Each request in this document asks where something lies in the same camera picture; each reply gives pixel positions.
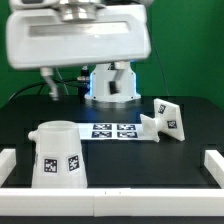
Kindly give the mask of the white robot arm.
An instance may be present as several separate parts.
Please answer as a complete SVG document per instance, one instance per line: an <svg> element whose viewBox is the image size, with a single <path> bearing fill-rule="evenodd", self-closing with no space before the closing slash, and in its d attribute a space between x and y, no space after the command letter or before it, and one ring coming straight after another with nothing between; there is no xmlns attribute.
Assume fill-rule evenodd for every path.
<svg viewBox="0 0 224 224"><path fill-rule="evenodd" d="M116 107L140 100L131 62L151 53L146 9L154 0L8 1L8 62L38 69L54 99L54 69L93 65L81 78L89 84L86 103Z"/></svg>

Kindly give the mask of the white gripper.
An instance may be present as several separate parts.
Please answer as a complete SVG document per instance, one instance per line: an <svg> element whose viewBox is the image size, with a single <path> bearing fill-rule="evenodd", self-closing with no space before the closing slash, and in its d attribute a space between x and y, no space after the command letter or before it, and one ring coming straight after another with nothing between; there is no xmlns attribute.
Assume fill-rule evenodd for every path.
<svg viewBox="0 0 224 224"><path fill-rule="evenodd" d="M124 72L117 61L141 60L151 52L146 22L142 5L108 6L94 21L68 23L53 9L18 10L6 24L8 62L15 69L41 68L53 100L59 99L59 89L48 67L115 62L109 92L117 94Z"/></svg>

